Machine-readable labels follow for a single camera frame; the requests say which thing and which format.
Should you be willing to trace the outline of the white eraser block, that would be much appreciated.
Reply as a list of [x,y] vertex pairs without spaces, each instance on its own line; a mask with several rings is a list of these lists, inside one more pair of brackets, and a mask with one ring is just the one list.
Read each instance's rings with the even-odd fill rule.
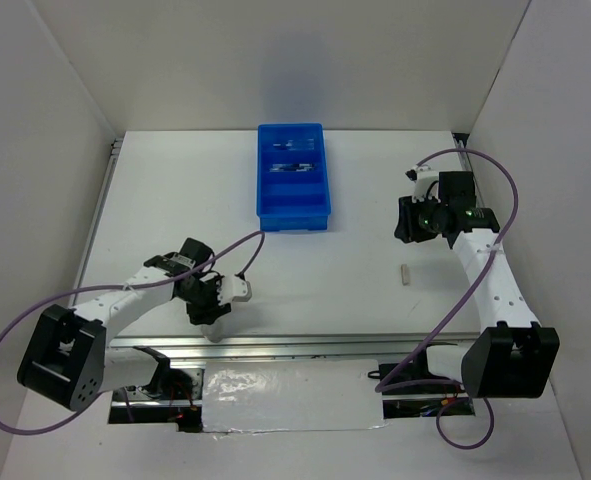
[[411,283],[411,279],[410,279],[410,269],[407,264],[401,265],[400,274],[401,274],[402,284],[404,286],[408,286]]

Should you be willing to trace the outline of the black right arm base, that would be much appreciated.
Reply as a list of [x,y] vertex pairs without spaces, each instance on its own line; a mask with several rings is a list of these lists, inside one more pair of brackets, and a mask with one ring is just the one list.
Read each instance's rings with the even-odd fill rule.
[[383,418],[434,418],[442,407],[449,406],[445,416],[471,416],[474,405],[464,390],[455,384],[431,383],[440,380],[428,371],[425,353],[419,354],[388,384],[408,386],[391,388],[382,393]]

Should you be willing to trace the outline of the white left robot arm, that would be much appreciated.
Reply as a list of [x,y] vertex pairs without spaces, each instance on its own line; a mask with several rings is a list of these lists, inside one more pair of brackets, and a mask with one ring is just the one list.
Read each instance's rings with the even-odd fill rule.
[[207,245],[187,239],[177,252],[156,255],[125,286],[71,308],[51,305],[40,315],[17,379],[24,387],[73,412],[105,391],[134,387],[151,399],[169,394],[180,372],[164,354],[144,346],[111,347],[111,341],[148,312],[175,299],[189,321],[213,339],[220,317],[251,288],[241,275],[212,274]]

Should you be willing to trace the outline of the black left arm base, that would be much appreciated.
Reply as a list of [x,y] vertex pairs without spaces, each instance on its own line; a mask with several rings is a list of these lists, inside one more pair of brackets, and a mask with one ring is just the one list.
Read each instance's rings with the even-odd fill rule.
[[171,369],[154,390],[127,386],[112,394],[109,425],[171,425],[201,433],[203,368]]

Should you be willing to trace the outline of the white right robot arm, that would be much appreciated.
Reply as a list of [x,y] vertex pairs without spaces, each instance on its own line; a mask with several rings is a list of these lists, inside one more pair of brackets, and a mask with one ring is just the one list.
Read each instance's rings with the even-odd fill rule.
[[445,379],[473,398],[538,398],[560,346],[557,332],[540,324],[512,274],[494,212],[477,204],[467,171],[407,171],[414,191],[399,200],[394,235],[421,243],[443,237],[459,259],[474,291],[480,334],[469,347],[432,344],[415,363],[411,379],[423,392]]

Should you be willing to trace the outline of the clear tape roll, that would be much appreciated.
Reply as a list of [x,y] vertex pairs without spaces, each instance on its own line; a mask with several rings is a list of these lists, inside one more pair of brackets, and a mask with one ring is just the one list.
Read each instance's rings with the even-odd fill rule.
[[219,343],[224,339],[224,327],[220,321],[200,326],[202,336],[211,343]]

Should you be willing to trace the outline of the blue capped ballpoint pen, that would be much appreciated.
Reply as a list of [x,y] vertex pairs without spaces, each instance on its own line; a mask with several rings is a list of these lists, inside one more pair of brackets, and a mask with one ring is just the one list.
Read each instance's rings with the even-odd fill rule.
[[279,167],[276,169],[271,169],[271,173],[279,173],[279,174],[298,174],[298,173],[311,173],[316,172],[317,169],[314,166],[299,166],[299,167]]

